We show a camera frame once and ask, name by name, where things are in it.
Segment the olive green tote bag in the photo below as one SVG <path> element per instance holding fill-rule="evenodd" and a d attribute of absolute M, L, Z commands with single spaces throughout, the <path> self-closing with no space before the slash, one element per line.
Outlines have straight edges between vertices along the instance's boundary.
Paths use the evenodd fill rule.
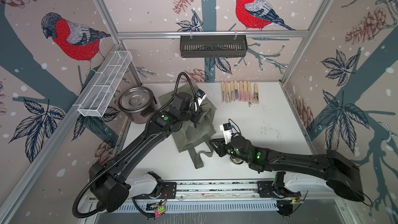
<path fill-rule="evenodd" d="M 201 154 L 208 157 L 212 156 L 213 148 L 210 146 L 210 138 L 216 131 L 213 126 L 213 120 L 217 108 L 209 100 L 205 99 L 201 108 L 203 111 L 202 118 L 198 124 L 193 124 L 191 121 L 181 122 L 171 116 L 167 110 L 171 106 L 172 98 L 178 92 L 186 92 L 192 96 L 199 87 L 196 83 L 185 84 L 177 89 L 177 92 L 169 92 L 159 97 L 160 103 L 164 109 L 156 118 L 156 124 L 160 125 L 162 131 L 167 135 L 172 135 L 176 147 L 179 152 L 188 151 L 190 158 L 196 169 L 204 166 L 201 159 Z"/>

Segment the grey white folding fan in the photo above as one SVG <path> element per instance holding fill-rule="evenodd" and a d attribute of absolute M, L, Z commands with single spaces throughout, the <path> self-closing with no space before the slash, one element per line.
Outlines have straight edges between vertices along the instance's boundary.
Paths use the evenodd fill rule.
<path fill-rule="evenodd" d="M 259 87 L 258 87 L 258 83 L 254 84 L 254 92 L 253 92 L 253 103 L 254 104 L 259 104 Z"/>

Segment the purple folding fan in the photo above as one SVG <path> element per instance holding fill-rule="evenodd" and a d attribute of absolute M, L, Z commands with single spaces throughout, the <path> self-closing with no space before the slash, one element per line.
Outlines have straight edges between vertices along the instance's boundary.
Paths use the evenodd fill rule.
<path fill-rule="evenodd" d="M 236 101 L 239 100 L 239 82 L 236 80 L 234 81 L 234 97 Z"/>

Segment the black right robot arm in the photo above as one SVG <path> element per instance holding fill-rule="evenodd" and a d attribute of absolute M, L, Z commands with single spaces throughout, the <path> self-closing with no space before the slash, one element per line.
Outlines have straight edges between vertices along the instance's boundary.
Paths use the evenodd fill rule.
<path fill-rule="evenodd" d="M 239 133 L 229 143 L 224 139 L 213 139 L 209 144 L 220 157 L 229 155 L 239 159 L 258 173 L 284 171 L 318 177 L 325 180 L 339 197 L 364 201 L 359 167 L 335 150 L 320 155 L 284 153 L 254 146 Z"/>

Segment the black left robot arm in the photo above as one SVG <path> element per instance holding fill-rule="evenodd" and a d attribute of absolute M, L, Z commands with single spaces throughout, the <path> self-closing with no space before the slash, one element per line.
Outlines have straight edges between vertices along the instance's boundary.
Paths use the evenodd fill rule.
<path fill-rule="evenodd" d="M 149 196 L 157 198 L 163 191 L 163 180 L 154 172 L 127 182 L 128 176 L 144 157 L 189 121 L 198 123 L 201 103 L 206 99 L 203 90 L 195 95 L 174 94 L 169 102 L 155 112 L 146 123 L 142 134 L 127 148 L 104 165 L 95 163 L 90 168 L 90 190 L 97 198 L 94 213 L 117 210 L 128 198 Z"/>

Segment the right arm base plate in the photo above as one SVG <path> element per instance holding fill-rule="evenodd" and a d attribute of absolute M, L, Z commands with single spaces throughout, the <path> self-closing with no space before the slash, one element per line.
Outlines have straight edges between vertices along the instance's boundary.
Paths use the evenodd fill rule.
<path fill-rule="evenodd" d="M 301 197 L 300 192 L 293 192 L 286 188 L 284 182 L 270 180 L 257 181 L 257 187 L 257 193 L 261 198 L 286 199 Z"/>

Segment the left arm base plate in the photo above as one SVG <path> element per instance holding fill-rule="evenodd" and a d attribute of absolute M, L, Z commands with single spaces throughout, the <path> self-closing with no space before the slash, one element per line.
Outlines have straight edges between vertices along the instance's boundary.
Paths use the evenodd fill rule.
<path fill-rule="evenodd" d="M 154 192 L 149 195 L 139 195 L 134 197 L 136 200 L 165 200 L 175 199 L 177 192 L 176 182 L 165 182 L 162 184 L 162 188 L 156 187 Z"/>

